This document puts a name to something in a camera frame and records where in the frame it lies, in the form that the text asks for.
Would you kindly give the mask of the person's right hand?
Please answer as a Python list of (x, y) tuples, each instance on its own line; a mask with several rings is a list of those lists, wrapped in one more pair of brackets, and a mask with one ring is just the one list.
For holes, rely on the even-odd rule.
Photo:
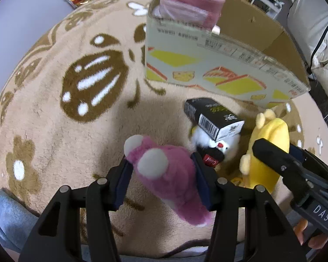
[[(302, 218), (299, 220), (297, 225), (293, 228), (295, 235), (301, 245), (305, 241), (303, 232), (307, 228), (307, 226), (308, 226), (308, 221)], [(315, 250), (322, 249), (327, 241), (328, 241), (328, 236), (325, 234), (320, 234), (317, 235), (316, 237), (312, 237), (308, 242), (308, 246)]]

